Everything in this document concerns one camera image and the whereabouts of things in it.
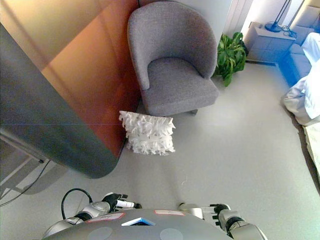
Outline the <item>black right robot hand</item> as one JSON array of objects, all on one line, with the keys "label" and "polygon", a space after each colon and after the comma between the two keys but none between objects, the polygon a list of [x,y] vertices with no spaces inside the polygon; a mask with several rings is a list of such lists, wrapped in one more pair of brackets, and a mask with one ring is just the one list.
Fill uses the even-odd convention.
[{"label": "black right robot hand", "polygon": [[216,226],[222,227],[222,222],[220,218],[221,211],[228,210],[230,211],[231,208],[226,204],[211,204],[208,207],[205,207],[203,211],[203,216],[205,220],[208,220],[208,217],[212,218],[213,222]]}]

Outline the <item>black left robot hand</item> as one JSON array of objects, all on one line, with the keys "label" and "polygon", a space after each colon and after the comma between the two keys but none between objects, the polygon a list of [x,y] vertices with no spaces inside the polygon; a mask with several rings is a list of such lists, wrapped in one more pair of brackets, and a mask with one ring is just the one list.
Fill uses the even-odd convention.
[{"label": "black left robot hand", "polygon": [[142,209],[143,208],[140,203],[128,201],[127,194],[109,192],[103,197],[102,201],[108,203],[110,213],[116,212],[118,211],[118,209],[123,209],[123,208],[125,209]]}]

